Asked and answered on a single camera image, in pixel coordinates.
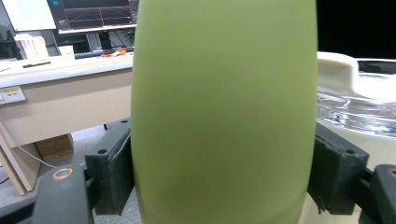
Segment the white desk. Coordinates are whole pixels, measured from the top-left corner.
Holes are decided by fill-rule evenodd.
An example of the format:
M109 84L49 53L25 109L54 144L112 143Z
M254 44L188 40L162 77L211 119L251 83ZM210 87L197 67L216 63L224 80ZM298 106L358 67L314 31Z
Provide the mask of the white desk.
M130 117L133 55L65 61L0 72L0 88L20 86L26 101L0 105L0 117L23 145ZM0 162L19 194L32 190L40 166L0 126Z

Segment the gray floor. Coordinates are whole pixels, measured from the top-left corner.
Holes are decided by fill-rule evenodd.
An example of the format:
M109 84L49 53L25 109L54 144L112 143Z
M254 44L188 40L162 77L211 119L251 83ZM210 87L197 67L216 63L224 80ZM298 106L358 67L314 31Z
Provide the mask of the gray floor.
M79 132L72 133L73 142L75 151L73 155L64 156L55 160L50 161L49 163L55 166L64 165L64 164L83 164L84 163L84 155L87 150L89 150L92 146L94 146L101 137L106 133L104 126L97 126L87 130L82 130ZM49 167L45 165L41 165L39 175L44 175ZM3 167L0 168L0 181L7 178L6 171ZM20 196L18 192L13 187L10 180L7 180L3 184L0 185L0 209L7 208L12 206L15 203L18 203L23 200L27 200L29 198L35 197L37 195L38 189L40 186L40 177L37 179L35 183L34 190L26 193L23 196ZM132 191L127 204L122 212L121 216L97 216L93 212L93 217L95 223L128 223L128 224L140 224L142 223L139 215L139 210L137 207L136 200L136 192Z

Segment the cardboard box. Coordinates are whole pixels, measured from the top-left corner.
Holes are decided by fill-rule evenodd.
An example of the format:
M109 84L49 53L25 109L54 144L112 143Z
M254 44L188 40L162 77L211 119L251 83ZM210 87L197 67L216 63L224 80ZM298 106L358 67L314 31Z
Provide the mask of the cardboard box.
M35 143L44 161L50 161L74 152L72 134L64 134Z

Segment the light green tube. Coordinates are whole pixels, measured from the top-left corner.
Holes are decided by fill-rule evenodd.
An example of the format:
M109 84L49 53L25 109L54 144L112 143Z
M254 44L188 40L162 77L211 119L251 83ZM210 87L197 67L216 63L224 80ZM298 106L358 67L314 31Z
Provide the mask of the light green tube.
M313 153L314 0L142 0L132 151L146 224L294 224Z

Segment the monitor screen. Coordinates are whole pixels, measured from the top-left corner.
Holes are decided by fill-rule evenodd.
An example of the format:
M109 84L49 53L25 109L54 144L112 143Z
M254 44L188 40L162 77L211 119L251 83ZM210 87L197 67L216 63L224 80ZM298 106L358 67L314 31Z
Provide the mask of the monitor screen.
M136 27L139 0L48 0L60 35Z
M2 0L15 32L55 29L46 0Z
M355 58L396 59L393 1L317 0L318 50Z

